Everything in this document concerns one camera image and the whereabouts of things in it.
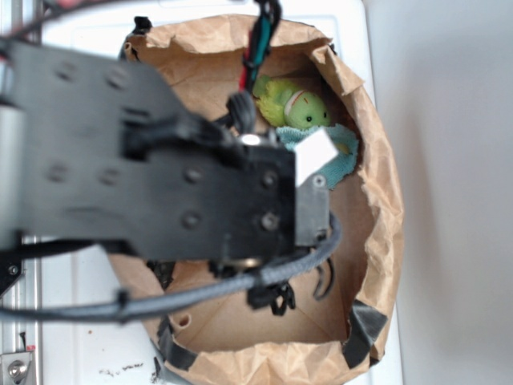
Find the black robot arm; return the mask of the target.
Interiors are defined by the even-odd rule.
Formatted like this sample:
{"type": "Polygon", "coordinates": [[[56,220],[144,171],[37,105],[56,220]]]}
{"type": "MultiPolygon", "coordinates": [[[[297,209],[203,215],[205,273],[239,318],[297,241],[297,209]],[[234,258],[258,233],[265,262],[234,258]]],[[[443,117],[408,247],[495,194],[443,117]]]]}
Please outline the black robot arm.
{"type": "Polygon", "coordinates": [[[271,136],[190,112],[152,67],[3,38],[1,254],[97,243],[247,268],[317,246],[323,180],[271,136]]]}

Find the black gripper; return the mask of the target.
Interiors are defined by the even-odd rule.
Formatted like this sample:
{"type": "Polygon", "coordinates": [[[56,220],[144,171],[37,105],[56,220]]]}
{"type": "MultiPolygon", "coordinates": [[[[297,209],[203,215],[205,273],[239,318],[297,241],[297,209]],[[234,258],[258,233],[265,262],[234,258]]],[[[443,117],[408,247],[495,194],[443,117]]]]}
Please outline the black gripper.
{"type": "Polygon", "coordinates": [[[302,257],[329,234],[326,179],[316,173],[295,185],[296,158],[276,137],[243,135],[244,161],[223,184],[219,207],[226,218],[217,277],[302,257]]]}

